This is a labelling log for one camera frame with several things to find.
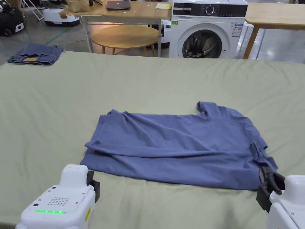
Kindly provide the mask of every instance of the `wrinkled fabric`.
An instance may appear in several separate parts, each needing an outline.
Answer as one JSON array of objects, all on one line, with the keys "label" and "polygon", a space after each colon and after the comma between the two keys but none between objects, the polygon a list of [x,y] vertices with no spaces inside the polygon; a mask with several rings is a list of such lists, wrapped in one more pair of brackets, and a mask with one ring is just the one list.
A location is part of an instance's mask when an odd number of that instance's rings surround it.
[{"label": "wrinkled fabric", "polygon": [[54,64],[63,48],[58,46],[47,46],[41,44],[28,44],[24,49],[11,56],[7,62],[12,64]]},{"label": "wrinkled fabric", "polygon": [[256,190],[259,165],[277,165],[249,118],[198,102],[200,115],[101,115],[81,164],[137,179]]}]

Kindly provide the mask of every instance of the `black bag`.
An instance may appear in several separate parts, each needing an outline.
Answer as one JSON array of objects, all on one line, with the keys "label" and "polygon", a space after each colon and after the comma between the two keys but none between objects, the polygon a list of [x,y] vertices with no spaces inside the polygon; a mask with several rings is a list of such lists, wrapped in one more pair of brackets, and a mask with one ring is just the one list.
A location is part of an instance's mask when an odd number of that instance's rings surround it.
[{"label": "black bag", "polygon": [[0,35],[9,37],[25,27],[26,22],[19,9],[11,7],[8,11],[0,12]]}]

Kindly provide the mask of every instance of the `green led light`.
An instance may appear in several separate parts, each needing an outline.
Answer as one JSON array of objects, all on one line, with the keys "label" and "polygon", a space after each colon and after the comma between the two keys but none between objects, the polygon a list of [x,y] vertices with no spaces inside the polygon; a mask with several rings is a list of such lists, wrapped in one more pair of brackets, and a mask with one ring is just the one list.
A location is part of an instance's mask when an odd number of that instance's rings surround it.
[{"label": "green led light", "polygon": [[36,210],[36,212],[55,213],[55,214],[66,214],[67,213],[67,212],[62,212],[62,211],[44,211],[44,210]]}]

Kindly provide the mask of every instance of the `gray concrete floor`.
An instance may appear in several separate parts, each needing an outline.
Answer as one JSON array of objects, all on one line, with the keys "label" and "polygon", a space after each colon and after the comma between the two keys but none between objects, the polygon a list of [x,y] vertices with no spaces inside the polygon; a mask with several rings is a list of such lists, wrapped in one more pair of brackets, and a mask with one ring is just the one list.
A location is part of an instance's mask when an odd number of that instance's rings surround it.
[{"label": "gray concrete floor", "polygon": [[[44,21],[37,22],[33,14],[27,14],[27,28],[12,37],[0,37],[0,65],[15,52],[25,47],[26,44],[34,42],[46,45],[59,45],[67,51],[88,52],[87,42],[83,26],[80,24],[71,28],[50,27]],[[90,26],[91,31],[100,29],[101,25]],[[249,28],[247,33],[242,31],[239,45],[237,47],[236,58],[242,58],[253,28]],[[255,59],[263,30],[260,30],[254,43],[250,59]],[[101,47],[93,44],[94,52],[101,53]],[[111,54],[112,50],[106,48],[106,54]],[[142,56],[141,49],[116,50],[117,55]],[[169,49],[162,50],[162,57],[168,57]],[[266,30],[258,59],[289,61],[304,63],[305,60],[305,31],[288,30]]]}]

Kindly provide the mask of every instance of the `table surface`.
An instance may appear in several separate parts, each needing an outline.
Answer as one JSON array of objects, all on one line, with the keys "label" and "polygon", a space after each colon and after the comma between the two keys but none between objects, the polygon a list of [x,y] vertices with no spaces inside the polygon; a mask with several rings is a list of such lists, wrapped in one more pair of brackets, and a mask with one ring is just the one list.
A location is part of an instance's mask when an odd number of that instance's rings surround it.
[{"label": "table surface", "polygon": [[108,48],[141,48],[158,42],[158,30],[141,25],[111,26],[97,31],[91,39]]},{"label": "table surface", "polygon": [[156,9],[157,2],[130,2],[130,10],[107,10],[107,1],[103,1],[103,5],[94,4],[90,11],[74,13],[70,9],[64,9],[60,15],[95,15],[95,16],[114,16],[114,17],[142,17],[142,18],[158,18],[168,20],[171,18],[171,10]]},{"label": "table surface", "polygon": [[[237,109],[280,174],[305,175],[305,64],[65,51],[48,67],[4,64],[0,78],[0,228],[19,222],[65,165],[80,163],[99,116],[112,109],[198,114],[198,101]],[[101,192],[91,229],[266,228],[255,192],[94,178]]]},{"label": "table surface", "polygon": [[250,3],[246,21],[250,24],[305,26],[305,5]]}]

